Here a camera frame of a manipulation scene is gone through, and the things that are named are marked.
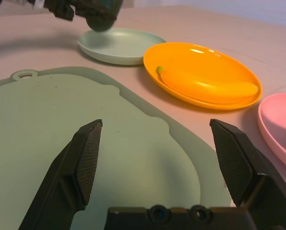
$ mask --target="pink table surface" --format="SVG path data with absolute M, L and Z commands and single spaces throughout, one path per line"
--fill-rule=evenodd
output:
M 263 97 L 286 92 L 286 27 L 175 6 L 123 9 L 115 27 L 149 31 L 167 41 L 191 42 L 226 53 L 250 68 L 263 85 Z M 174 98 L 160 89 L 144 67 L 117 67 L 91 61 L 79 51 L 85 20 L 67 22 L 51 14 L 0 17 L 0 79 L 21 69 L 66 66 L 94 68 L 190 129 L 212 148 L 211 118 L 231 123 L 276 166 L 286 181 L 286 166 L 269 150 L 257 124 L 257 107 L 234 112 L 211 111 Z

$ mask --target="green cutting board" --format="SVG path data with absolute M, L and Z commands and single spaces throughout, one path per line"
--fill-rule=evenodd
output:
M 84 70 L 95 79 L 110 79 Z M 40 76 L 23 70 L 0 86 L 0 229 L 19 227 L 54 158 L 79 127 L 96 119 L 104 126 L 91 199 L 86 211 L 75 215 L 72 230 L 102 230 L 112 206 L 200 203 L 203 191 L 193 160 L 172 138 L 168 123 L 122 97 L 119 87 L 79 73 Z M 217 177 L 214 172 L 210 178 Z M 228 205 L 219 178 L 218 200 Z

